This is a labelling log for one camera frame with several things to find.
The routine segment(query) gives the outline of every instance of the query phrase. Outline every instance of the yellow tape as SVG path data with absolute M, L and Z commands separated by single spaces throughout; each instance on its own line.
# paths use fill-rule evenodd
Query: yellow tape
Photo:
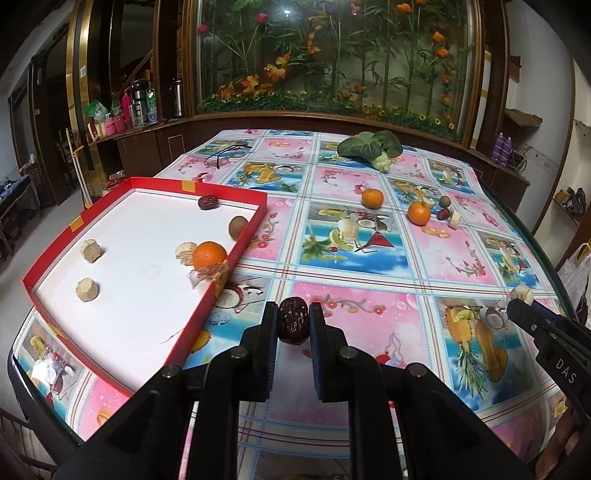
M 82 225 L 84 225 L 84 220 L 82 219 L 81 216 L 79 216 L 76 220 L 74 220 L 71 224 L 70 224 L 70 230 L 72 230 L 72 232 L 75 232 L 76 230 L 78 230 Z
M 195 193 L 195 182 L 191 180 L 181 180 L 181 188 L 184 192 Z

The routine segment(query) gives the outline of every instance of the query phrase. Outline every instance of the wall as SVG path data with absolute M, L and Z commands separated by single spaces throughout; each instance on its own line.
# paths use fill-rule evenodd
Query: wall
M 28 68 L 32 56 L 43 47 L 48 38 L 53 36 L 59 26 L 68 20 L 73 7 L 73 0 L 68 0 L 60 9 L 48 15 L 27 37 L 0 77 L 0 178 L 17 168 L 7 99 L 23 72 Z
M 591 125 L 591 86 L 585 79 L 577 64 L 574 66 L 576 94 L 574 103 L 574 117 Z M 564 169 L 556 190 L 566 190 L 572 187 L 575 191 L 581 187 L 587 195 L 591 193 L 591 129 L 575 124 L 570 140 L 569 152 L 564 162 Z M 570 242 L 577 225 L 557 206 L 550 203 L 535 239 L 538 241 L 550 261 L 556 265 Z
M 533 147 L 522 175 L 531 183 L 517 210 L 532 229 L 550 193 L 562 159 L 570 123 L 570 57 L 558 35 L 524 1 L 506 4 L 511 55 L 521 56 L 514 108 L 544 119 L 529 137 Z

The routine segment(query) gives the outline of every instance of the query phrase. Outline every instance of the green leafy vegetable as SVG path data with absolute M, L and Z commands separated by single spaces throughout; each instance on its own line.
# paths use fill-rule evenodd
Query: green leafy vegetable
M 361 157 L 376 170 L 387 173 L 392 164 L 391 159 L 402 154 L 402 145 L 390 130 L 376 134 L 361 132 L 343 140 L 337 153 L 341 157 Z

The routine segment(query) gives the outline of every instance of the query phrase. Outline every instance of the shoe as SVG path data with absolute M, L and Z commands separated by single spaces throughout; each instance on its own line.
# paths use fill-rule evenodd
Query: shoe
M 587 210 L 587 199 L 585 197 L 585 192 L 583 189 L 578 189 L 576 193 L 577 199 L 577 216 L 582 217 L 585 214 L 585 210 Z

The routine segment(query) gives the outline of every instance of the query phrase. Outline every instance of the mandarin orange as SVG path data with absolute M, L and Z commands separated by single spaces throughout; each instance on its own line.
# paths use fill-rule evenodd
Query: mandarin orange
M 203 270 L 222 263 L 227 256 L 226 250 L 220 244 L 203 242 L 193 250 L 193 267 L 195 270 Z
M 367 208 L 380 208 L 384 202 L 384 194 L 377 189 L 367 189 L 361 194 L 361 203 Z
M 412 202 L 408 207 L 407 215 L 412 223 L 423 226 L 431 219 L 431 210 L 423 202 Z

